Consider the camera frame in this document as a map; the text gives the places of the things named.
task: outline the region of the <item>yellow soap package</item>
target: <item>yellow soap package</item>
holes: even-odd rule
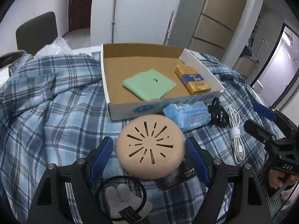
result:
[[[209,92],[211,87],[192,66],[177,66],[176,75],[185,84],[191,95]]]

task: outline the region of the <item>bolt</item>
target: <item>bolt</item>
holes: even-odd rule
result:
[[[215,159],[214,159],[214,163],[217,164],[217,165],[220,165],[221,162],[222,162],[222,161],[221,161],[219,158],[215,158]]]
[[[50,163],[50,164],[48,165],[48,169],[53,169],[53,168],[55,168],[55,164],[54,164],[54,163]]]
[[[85,159],[84,158],[79,158],[78,160],[77,160],[77,163],[78,164],[83,164],[85,162]]]
[[[245,164],[244,164],[244,167],[247,168],[247,169],[251,169],[251,168],[252,168],[251,165],[250,165],[249,163],[245,163]]]

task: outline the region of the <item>doorway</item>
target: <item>doorway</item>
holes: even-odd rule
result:
[[[92,0],[69,0],[68,31],[90,28]]]
[[[299,77],[299,35],[283,24],[268,60],[252,82],[258,80],[260,94],[270,108],[275,108]]]

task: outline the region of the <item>blue gripper pad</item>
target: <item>blue gripper pad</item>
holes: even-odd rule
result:
[[[213,158],[207,150],[201,149],[194,137],[186,139],[185,157],[194,164],[195,173],[208,188],[213,178]]]
[[[95,156],[95,160],[93,165],[90,167],[90,178],[89,178],[89,184],[92,186],[93,184],[97,183],[103,172],[104,169],[108,163],[108,160],[111,156],[111,153],[113,151],[113,140],[112,138],[106,136],[102,142],[100,143],[99,147],[97,149],[94,149],[92,151],[100,151],[97,156]]]
[[[274,111],[272,111],[271,109],[265,107],[264,105],[255,103],[253,105],[253,110],[255,112],[257,112],[257,114],[259,116],[264,116],[265,118],[267,118],[268,120],[272,120],[275,121],[277,120],[277,116],[276,113]]]

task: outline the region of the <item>white plush toy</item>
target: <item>white plush toy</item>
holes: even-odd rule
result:
[[[126,184],[120,184],[115,189],[114,187],[108,187],[105,191],[106,198],[110,207],[110,217],[120,218],[120,211],[124,210],[128,206],[131,206],[133,210],[136,210],[142,202],[142,198],[136,196]],[[144,219],[152,210],[152,203],[146,201],[142,210],[138,213]],[[113,222],[114,224],[129,224],[127,221]]]

